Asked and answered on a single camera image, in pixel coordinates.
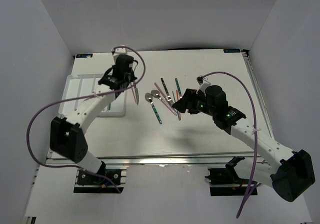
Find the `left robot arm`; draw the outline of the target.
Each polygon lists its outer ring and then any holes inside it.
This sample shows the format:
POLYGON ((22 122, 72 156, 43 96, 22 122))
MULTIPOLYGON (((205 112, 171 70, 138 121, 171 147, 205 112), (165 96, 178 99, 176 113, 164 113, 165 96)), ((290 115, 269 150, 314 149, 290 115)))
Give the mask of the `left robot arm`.
POLYGON ((98 81, 94 96, 83 100, 64 118, 56 117, 51 122, 50 149, 89 171, 88 176, 94 183, 104 181, 105 164, 88 151, 84 135, 100 112, 137 79, 134 62, 137 60, 132 56, 118 55, 114 65, 98 81))

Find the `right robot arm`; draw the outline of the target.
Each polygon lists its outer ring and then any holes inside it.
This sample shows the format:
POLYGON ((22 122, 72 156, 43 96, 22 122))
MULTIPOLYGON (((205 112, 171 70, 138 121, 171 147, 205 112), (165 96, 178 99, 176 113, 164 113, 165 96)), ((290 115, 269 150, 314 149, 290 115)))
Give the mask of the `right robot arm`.
POLYGON ((282 199, 294 201, 315 183, 311 156, 303 149, 294 151, 255 129, 240 110, 228 104, 226 98, 225 92, 217 85, 205 90, 186 89, 173 108, 180 113, 211 116, 219 129, 256 150, 266 161, 261 164, 234 157, 225 166, 229 182, 238 183, 252 176, 253 181, 273 188, 282 199))

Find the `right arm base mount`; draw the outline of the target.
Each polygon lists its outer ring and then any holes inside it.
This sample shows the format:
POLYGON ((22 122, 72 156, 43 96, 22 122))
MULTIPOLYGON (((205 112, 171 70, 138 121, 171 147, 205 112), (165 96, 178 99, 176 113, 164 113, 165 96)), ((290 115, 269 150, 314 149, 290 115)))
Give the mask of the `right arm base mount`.
POLYGON ((205 180, 210 185, 211 196, 244 196, 249 180, 240 178, 235 171, 242 160, 245 157, 234 156, 223 168, 208 169, 205 180))

